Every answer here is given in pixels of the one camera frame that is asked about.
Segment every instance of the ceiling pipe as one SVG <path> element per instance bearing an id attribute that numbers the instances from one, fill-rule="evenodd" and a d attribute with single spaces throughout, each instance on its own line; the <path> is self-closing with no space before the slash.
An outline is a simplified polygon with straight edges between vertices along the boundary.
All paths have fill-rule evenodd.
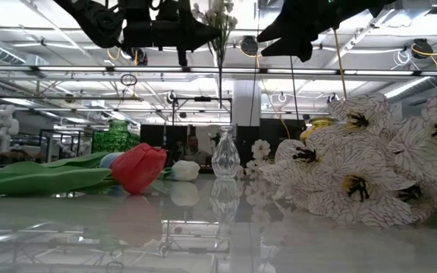
<path id="1" fill-rule="evenodd" d="M 430 69 L 437 69 L 437 67 L 432 65 L 427 68 L 427 70 Z M 393 83 L 378 92 L 385 94 L 390 103 L 396 103 L 402 99 L 406 99 L 407 97 L 423 93 L 436 87 L 437 77 L 422 77 L 416 80 L 410 80 L 406 83 Z"/>
<path id="2" fill-rule="evenodd" d="M 80 45 L 78 45 L 69 35 L 67 35 L 63 30 L 60 29 L 53 21 L 47 18 L 42 12 L 40 12 L 37 8 L 37 6 L 33 3 L 29 3 L 26 0 L 20 0 L 21 3 L 23 3 L 25 6 L 27 6 L 31 11 L 33 11 L 35 14 L 38 14 L 41 18 L 45 19 L 49 24 L 52 25 L 52 29 L 55 30 L 58 34 L 60 34 L 64 39 L 66 39 L 71 45 L 75 46 L 77 49 L 79 49 L 82 54 L 92 59 L 97 64 L 101 65 L 101 62 L 98 61 L 96 58 L 94 58 L 87 50 L 83 49 Z"/>
<path id="3" fill-rule="evenodd" d="M 378 22 L 382 22 L 382 20 L 388 16 L 390 13 L 390 9 L 384 8 L 380 12 L 379 16 L 373 18 L 367 26 L 365 26 L 360 32 L 355 33 L 339 50 L 340 58 L 345 56 L 351 49 L 354 48 L 363 38 L 365 38 L 377 25 Z M 335 54 L 326 64 L 322 66 L 322 69 L 329 68 L 333 64 L 336 64 L 338 61 L 338 55 Z M 308 84 L 310 84 L 314 80 L 307 80 L 302 84 L 298 89 L 296 89 L 295 93 L 298 95 L 301 93 L 301 91 L 306 87 Z M 279 108 L 283 110 L 288 103 L 293 99 L 293 97 L 286 99 L 286 102 L 284 102 Z"/>

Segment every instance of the glass vase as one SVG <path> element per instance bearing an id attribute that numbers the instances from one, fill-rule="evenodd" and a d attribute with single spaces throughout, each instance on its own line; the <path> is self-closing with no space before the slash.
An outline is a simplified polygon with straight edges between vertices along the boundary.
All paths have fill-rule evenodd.
<path id="1" fill-rule="evenodd" d="M 220 127 L 220 142 L 212 157 L 212 168 L 217 178 L 234 178 L 241 164 L 239 152 L 232 140 L 232 126 Z"/>

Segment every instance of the electrical cable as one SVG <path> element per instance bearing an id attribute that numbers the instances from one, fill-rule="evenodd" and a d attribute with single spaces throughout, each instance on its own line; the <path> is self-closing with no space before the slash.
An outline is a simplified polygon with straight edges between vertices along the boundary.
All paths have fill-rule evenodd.
<path id="1" fill-rule="evenodd" d="M 257 11 L 257 33 L 256 37 L 259 35 L 259 28 L 260 28 L 260 21 L 261 21 L 261 9 L 259 8 Z M 254 85 L 252 88 L 252 102 L 250 104 L 250 116 L 249 116 L 249 127 L 252 127 L 252 112 L 254 109 L 254 96 L 256 95 L 256 76 L 257 76 L 257 65 L 259 64 L 259 54 L 256 54 L 256 62 L 254 64 Z"/>
<path id="2" fill-rule="evenodd" d="M 340 46 L 338 45 L 337 30 L 333 30 L 333 32 L 335 33 L 335 44 L 337 46 L 338 64 L 340 65 L 341 84 L 343 85 L 343 96 L 345 99 L 347 99 L 347 87 L 345 86 L 345 75 L 343 72 L 343 66 L 341 65 Z"/>
<path id="3" fill-rule="evenodd" d="M 293 57 L 289 56 L 289 62 L 291 63 L 291 79 L 293 80 L 293 94 L 294 94 L 294 108 L 296 109 L 296 121 L 298 129 L 300 126 L 300 115 L 297 113 L 297 98 L 296 98 L 296 84 L 294 83 L 294 68 L 293 68 Z"/>
<path id="4" fill-rule="evenodd" d="M 257 67 L 260 67 L 260 65 L 259 65 L 259 59 L 257 59 Z M 286 129 L 286 133 L 288 134 L 288 139 L 290 140 L 290 139 L 291 139 L 291 135 L 289 134 L 288 126 L 286 126 L 286 123 L 285 123 L 285 121 L 281 118 L 281 115 L 278 115 L 278 112 L 276 111 L 276 108 L 274 107 L 274 103 L 272 103 L 271 96 L 269 95 L 269 92 L 267 92 L 266 85 L 264 84 L 264 79 L 263 79 L 263 77 L 262 77 L 262 76 L 259 76 L 259 77 L 260 77 L 260 79 L 261 79 L 261 82 L 263 83 L 264 91 L 266 91 L 266 95 L 267 95 L 267 97 L 268 97 L 268 99 L 269 99 L 269 102 L 271 102 L 272 110 L 274 111 L 274 114 L 275 114 L 276 116 L 278 116 L 278 118 L 279 118 L 279 120 L 281 121 L 282 125 L 285 127 L 285 129 Z"/>
<path id="5" fill-rule="evenodd" d="M 412 50 L 412 51 L 414 51 L 414 52 L 416 52 L 417 54 L 422 54 L 422 55 L 425 55 L 425 56 L 437 56 L 437 52 L 436 53 L 427 53 L 427 52 L 421 52 L 421 51 L 419 51 L 419 50 L 417 50 L 417 49 L 414 49 L 414 46 L 415 46 L 416 44 L 414 43 L 411 47 L 410 47 L 410 49 Z"/>
<path id="6" fill-rule="evenodd" d="M 119 59 L 119 56 L 121 56 L 121 49 L 118 49 L 118 54 L 114 57 L 111 54 L 111 49 L 107 49 L 107 55 L 110 57 L 111 60 L 116 61 L 117 59 Z"/>

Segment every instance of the paper flower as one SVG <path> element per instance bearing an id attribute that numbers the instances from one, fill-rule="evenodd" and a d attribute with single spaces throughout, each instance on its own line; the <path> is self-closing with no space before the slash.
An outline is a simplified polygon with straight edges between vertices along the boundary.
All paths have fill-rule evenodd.
<path id="1" fill-rule="evenodd" d="M 270 152 L 270 145 L 265 140 L 256 140 L 252 145 L 252 153 L 255 159 L 264 159 Z"/>
<path id="2" fill-rule="evenodd" d="M 334 101 L 328 108 L 333 117 L 347 122 L 346 129 L 350 131 L 366 130 L 378 136 L 383 129 L 391 129 L 391 112 L 386 97 L 380 93 Z"/>
<path id="3" fill-rule="evenodd" d="M 437 96 L 421 117 L 410 118 L 388 145 L 395 163 L 418 178 L 437 181 Z"/>
<path id="4" fill-rule="evenodd" d="M 373 228 L 387 228 L 413 220 L 410 206 L 391 193 L 412 187 L 416 181 L 394 173 L 382 151 L 362 136 L 333 141 L 318 167 L 301 183 L 311 190 L 308 210 L 342 224 L 361 221 Z"/>

